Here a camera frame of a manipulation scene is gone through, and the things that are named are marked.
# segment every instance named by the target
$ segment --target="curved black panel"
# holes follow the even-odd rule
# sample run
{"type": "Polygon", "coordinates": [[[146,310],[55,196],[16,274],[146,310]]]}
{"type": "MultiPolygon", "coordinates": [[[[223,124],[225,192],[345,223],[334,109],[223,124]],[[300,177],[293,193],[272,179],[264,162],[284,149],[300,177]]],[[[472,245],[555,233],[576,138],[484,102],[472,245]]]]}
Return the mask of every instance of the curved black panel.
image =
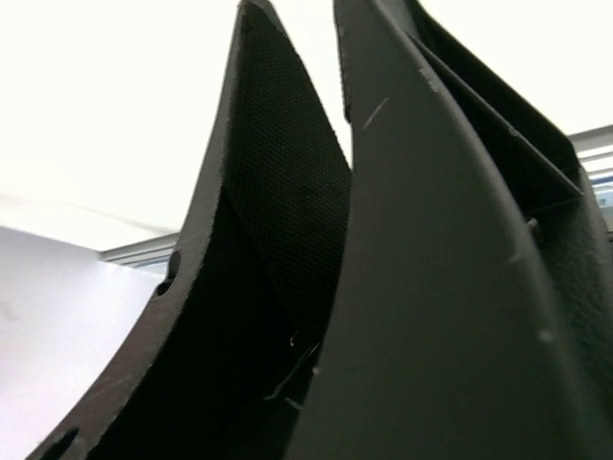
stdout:
{"type": "Polygon", "coordinates": [[[350,186],[276,14],[243,2],[167,279],[30,458],[56,455],[67,429],[54,458],[280,458],[328,322],[350,186]]]}
{"type": "MultiPolygon", "coordinates": [[[[610,262],[579,254],[572,228],[590,223],[573,214],[593,197],[578,181],[570,202],[524,216],[521,184],[496,161],[501,152],[484,147],[479,119],[463,112],[474,105],[454,100],[390,3],[337,3],[352,221],[317,377],[285,458],[611,458],[604,406],[564,314],[573,290],[608,320],[610,262]],[[564,235],[552,227],[564,220],[546,213],[567,217],[564,235]],[[562,268],[564,248],[575,248],[566,255],[579,273],[562,268]],[[581,284],[588,266],[599,303],[581,284]],[[574,287],[560,287],[564,280],[574,287]]],[[[495,107],[480,116],[504,113],[495,107]]],[[[581,241],[602,254],[604,233],[591,223],[585,232],[592,236],[581,241]]]]}
{"type": "Polygon", "coordinates": [[[541,113],[510,88],[502,79],[491,72],[483,62],[449,34],[428,15],[419,0],[391,0],[403,2],[413,27],[406,25],[403,30],[417,37],[424,46],[441,58],[462,80],[481,94],[509,123],[526,138],[557,168],[573,173],[579,161],[573,145],[541,113]]]}

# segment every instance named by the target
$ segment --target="white wall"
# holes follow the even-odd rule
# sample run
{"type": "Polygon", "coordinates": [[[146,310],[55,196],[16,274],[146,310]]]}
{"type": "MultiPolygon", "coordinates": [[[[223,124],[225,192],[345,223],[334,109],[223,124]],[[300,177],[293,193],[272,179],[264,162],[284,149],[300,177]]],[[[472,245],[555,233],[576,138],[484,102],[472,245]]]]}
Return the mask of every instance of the white wall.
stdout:
{"type": "MultiPolygon", "coordinates": [[[[100,251],[178,231],[237,3],[0,1],[0,225],[100,251]]],[[[351,157],[332,0],[273,3],[351,157]]],[[[566,133],[613,123],[611,0],[422,3],[566,133]]]]}
{"type": "Polygon", "coordinates": [[[0,228],[0,459],[22,460],[100,374],[158,278],[0,228]]]}

